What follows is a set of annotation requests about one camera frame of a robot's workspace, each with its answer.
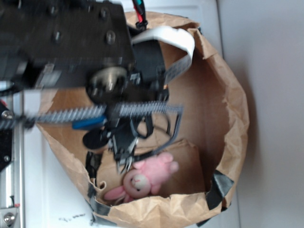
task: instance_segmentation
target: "brown paper bag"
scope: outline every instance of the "brown paper bag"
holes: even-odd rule
[[[135,14],[126,16],[130,24],[135,24]],[[111,207],[103,195],[121,185],[122,179],[114,171],[112,155],[104,152],[95,186],[95,180],[89,179],[85,169],[87,150],[82,145],[85,132],[73,131],[68,125],[45,124],[39,128],[72,182],[91,204],[96,221],[132,228],[181,228],[207,220],[230,205],[246,154],[247,100],[225,61],[200,34],[198,23],[152,12],[147,12],[147,19],[149,28],[169,25],[186,29],[196,43],[192,67],[169,84],[169,103],[184,106],[177,143],[166,149],[179,161],[181,172],[163,185],[160,195]],[[170,45],[161,44],[161,47],[166,67],[184,55]],[[85,90],[80,88],[48,94],[41,109],[91,105]],[[164,124],[158,116],[154,116],[154,121]],[[139,144],[137,153],[165,140],[163,135],[155,133]]]

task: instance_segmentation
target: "plush toy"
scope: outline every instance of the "plush toy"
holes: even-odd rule
[[[124,203],[143,198],[150,193],[156,195],[162,184],[179,169],[172,154],[163,152],[133,164],[134,169],[123,178],[123,186],[108,191],[105,200],[124,200]]]

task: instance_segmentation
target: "black metal bracket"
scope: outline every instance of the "black metal bracket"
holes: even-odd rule
[[[0,119],[12,119],[13,112],[0,102]],[[0,131],[0,172],[12,161],[13,130]]]

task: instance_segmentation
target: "bolt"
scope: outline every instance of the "bolt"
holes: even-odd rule
[[[56,44],[59,44],[60,43],[60,41],[61,41],[61,37],[62,37],[62,35],[61,35],[61,32],[59,32],[59,31],[55,31],[54,33],[53,33],[53,41],[56,43]]]
[[[14,114],[12,111],[10,110],[5,110],[2,114],[1,114],[3,119],[6,120],[12,120],[14,118]]]
[[[106,40],[107,44],[109,44],[109,45],[114,44],[115,38],[116,38],[116,35],[112,30],[110,30],[106,33],[105,40]]]
[[[99,13],[99,17],[102,20],[106,20],[108,16],[108,9],[107,8],[101,8],[100,13]]]
[[[93,6],[93,5],[89,5],[89,6],[87,7],[87,11],[88,11],[88,12],[92,12],[93,9],[94,9],[94,6]]]
[[[58,14],[58,8],[56,6],[50,6],[48,8],[48,13],[52,16],[55,17]]]
[[[4,156],[4,161],[5,162],[9,162],[10,161],[10,157],[9,156]]]
[[[6,225],[11,226],[15,221],[15,216],[12,213],[7,213],[3,220]]]

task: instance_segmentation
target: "ribbon cable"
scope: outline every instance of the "ribbon cable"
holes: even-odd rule
[[[173,63],[169,69],[167,69],[165,84],[168,84],[190,68],[195,42],[193,36],[189,32],[180,28],[174,29],[170,26],[159,26],[146,30],[133,37],[132,43],[138,44],[149,40],[158,40],[187,52],[186,56]]]

